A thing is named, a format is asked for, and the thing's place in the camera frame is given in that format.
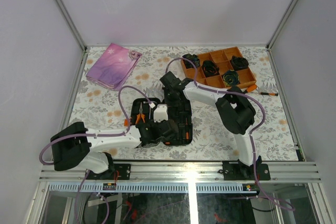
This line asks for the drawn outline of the orange black long-nose pliers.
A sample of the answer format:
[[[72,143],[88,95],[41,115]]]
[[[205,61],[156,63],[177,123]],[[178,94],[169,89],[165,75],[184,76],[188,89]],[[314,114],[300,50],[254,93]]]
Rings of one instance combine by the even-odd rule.
[[[143,113],[143,106],[142,106],[142,103],[141,103],[140,106],[139,106],[139,112],[138,112],[138,114],[137,114],[135,123],[136,123],[136,124],[139,124],[139,123],[145,123],[145,115],[144,115],[144,113]]]

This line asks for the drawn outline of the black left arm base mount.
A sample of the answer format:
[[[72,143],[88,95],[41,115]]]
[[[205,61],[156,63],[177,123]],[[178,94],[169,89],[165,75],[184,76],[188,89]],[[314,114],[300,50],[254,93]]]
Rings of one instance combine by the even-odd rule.
[[[108,170],[101,174],[90,172],[88,180],[129,180],[131,175],[131,164],[115,164],[114,170]]]

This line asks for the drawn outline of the black orange handled screwdriver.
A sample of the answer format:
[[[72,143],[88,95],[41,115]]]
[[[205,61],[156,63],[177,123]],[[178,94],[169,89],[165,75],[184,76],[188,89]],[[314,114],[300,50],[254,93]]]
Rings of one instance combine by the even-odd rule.
[[[186,122],[185,122],[184,130],[185,130],[185,139],[189,140],[188,120],[187,119],[186,119]]]

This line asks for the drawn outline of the black plastic tool case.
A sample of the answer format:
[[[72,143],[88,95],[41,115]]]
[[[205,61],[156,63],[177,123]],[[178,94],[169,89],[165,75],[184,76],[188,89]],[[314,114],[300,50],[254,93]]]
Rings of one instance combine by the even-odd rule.
[[[135,126],[140,132],[141,147],[189,145],[193,138],[192,111],[185,97],[174,105],[167,105],[167,119],[154,121],[154,111],[147,99],[137,98],[132,103],[131,114],[124,126]]]

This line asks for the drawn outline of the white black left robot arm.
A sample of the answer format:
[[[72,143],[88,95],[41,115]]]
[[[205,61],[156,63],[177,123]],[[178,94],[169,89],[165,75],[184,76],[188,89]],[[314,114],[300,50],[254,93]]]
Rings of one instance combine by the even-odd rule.
[[[139,123],[124,132],[89,129],[83,122],[76,122],[50,139],[53,166],[56,171],[81,167],[109,179],[115,166],[108,150],[154,147],[161,142],[172,142],[178,134],[179,129],[172,120]]]

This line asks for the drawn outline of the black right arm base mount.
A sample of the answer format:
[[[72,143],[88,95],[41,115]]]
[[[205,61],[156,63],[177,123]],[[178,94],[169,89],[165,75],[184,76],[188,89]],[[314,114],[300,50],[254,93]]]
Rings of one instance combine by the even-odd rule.
[[[240,160],[223,161],[222,170],[225,180],[255,180],[254,165],[247,166]],[[256,177],[261,181],[271,180],[269,167],[262,161],[261,156],[256,159]]]

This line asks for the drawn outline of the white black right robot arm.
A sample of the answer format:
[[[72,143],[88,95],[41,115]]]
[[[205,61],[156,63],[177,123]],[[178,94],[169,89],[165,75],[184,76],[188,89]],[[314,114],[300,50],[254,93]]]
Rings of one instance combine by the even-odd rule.
[[[256,111],[240,88],[214,88],[190,78],[180,80],[170,71],[160,78],[160,82],[168,112],[176,113],[177,109],[190,111],[192,101],[215,107],[226,130],[234,135],[239,150],[238,160],[242,163],[240,175],[245,179],[257,175],[258,166],[253,162],[252,143],[247,136],[255,122]]]

